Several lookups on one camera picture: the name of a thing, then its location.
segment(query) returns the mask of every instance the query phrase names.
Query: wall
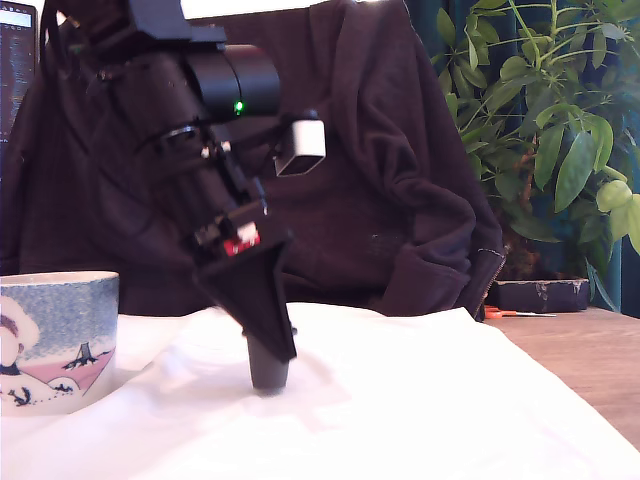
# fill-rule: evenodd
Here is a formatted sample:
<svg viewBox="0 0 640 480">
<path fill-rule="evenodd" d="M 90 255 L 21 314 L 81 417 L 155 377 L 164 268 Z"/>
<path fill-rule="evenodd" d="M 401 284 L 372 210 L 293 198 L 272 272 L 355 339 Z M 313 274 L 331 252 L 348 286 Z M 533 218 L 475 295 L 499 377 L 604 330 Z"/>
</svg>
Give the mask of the wall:
<svg viewBox="0 0 640 480">
<path fill-rule="evenodd" d="M 19 3 L 33 5 L 38 9 L 38 17 L 42 13 L 44 0 L 17 0 Z M 182 9 L 187 18 L 215 17 L 239 13 L 260 12 L 267 10 L 284 10 L 314 5 L 325 0 L 182 0 Z"/>
</svg>

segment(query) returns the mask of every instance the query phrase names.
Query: zipper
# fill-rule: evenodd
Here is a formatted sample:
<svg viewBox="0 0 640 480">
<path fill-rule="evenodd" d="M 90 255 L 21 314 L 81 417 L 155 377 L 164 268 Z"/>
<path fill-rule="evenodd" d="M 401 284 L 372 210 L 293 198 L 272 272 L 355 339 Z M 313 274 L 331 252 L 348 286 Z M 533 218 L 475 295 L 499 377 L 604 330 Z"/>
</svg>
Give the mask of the zipper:
<svg viewBox="0 0 640 480">
<path fill-rule="evenodd" d="M 500 255 L 500 257 L 502 258 L 502 260 L 500 261 L 500 266 L 498 267 L 496 272 L 493 274 L 493 277 L 491 277 L 491 280 L 487 284 L 487 288 L 485 288 L 485 290 L 484 290 L 484 292 L 482 294 L 482 298 L 480 299 L 480 303 L 478 304 L 476 309 L 473 311 L 473 318 L 476 318 L 478 316 L 478 312 L 480 312 L 480 308 L 482 307 L 482 304 L 484 303 L 485 298 L 487 298 L 487 295 L 489 295 L 489 290 L 491 289 L 492 285 L 496 281 L 496 278 L 498 278 L 498 275 L 500 275 L 500 272 L 504 268 L 504 264 L 507 263 L 507 256 L 506 255 Z"/>
</svg>

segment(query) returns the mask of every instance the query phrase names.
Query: red label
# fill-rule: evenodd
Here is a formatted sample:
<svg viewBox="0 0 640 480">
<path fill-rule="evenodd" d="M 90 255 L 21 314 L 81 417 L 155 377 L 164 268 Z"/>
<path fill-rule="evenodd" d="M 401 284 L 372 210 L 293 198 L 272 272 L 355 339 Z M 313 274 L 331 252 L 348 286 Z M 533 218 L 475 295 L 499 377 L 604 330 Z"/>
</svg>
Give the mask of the red label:
<svg viewBox="0 0 640 480">
<path fill-rule="evenodd" d="M 260 245 L 260 235 L 256 234 L 255 238 L 253 238 L 249 242 L 241 242 L 239 239 L 236 240 L 227 240 L 224 242 L 224 249 L 227 252 L 227 255 L 230 257 L 234 257 L 245 250 L 248 250 L 251 247 L 256 245 Z"/>
</svg>

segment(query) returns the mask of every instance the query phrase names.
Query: wooden table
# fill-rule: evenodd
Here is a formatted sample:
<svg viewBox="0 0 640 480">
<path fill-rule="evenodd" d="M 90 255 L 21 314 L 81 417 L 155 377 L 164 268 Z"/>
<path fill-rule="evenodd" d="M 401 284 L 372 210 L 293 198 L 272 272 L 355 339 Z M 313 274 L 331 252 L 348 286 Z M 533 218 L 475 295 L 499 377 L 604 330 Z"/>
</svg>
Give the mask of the wooden table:
<svg viewBox="0 0 640 480">
<path fill-rule="evenodd" d="M 640 450 L 640 319 L 598 308 L 487 320 Z"/>
</svg>

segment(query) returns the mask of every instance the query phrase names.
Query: black jacket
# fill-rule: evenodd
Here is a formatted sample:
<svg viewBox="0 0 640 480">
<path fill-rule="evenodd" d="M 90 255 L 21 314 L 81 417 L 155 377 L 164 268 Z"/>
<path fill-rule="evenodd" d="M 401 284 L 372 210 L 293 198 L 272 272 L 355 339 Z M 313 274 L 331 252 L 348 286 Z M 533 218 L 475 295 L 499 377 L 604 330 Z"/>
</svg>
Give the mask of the black jacket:
<svg viewBox="0 0 640 480">
<path fill-rule="evenodd" d="M 325 122 L 327 158 L 306 176 L 276 178 L 263 151 L 241 159 L 294 233 L 288 301 L 475 315 L 503 263 L 502 235 L 404 3 L 332 0 L 195 23 L 212 22 L 229 43 L 270 55 L 281 113 L 314 108 Z M 54 95 L 67 105 L 82 92 L 47 89 L 38 76 L 4 154 L 2 274 L 107 269 L 121 274 L 123 313 L 208 306 L 191 287 L 191 260 L 172 225 L 136 196 L 126 158 L 114 149 L 113 162 L 93 165 L 60 121 Z M 100 128 L 100 112 L 70 115 L 88 132 Z M 251 120 L 229 125 L 235 135 L 251 128 Z M 102 210 L 87 203 L 87 191 L 100 193 Z"/>
</svg>

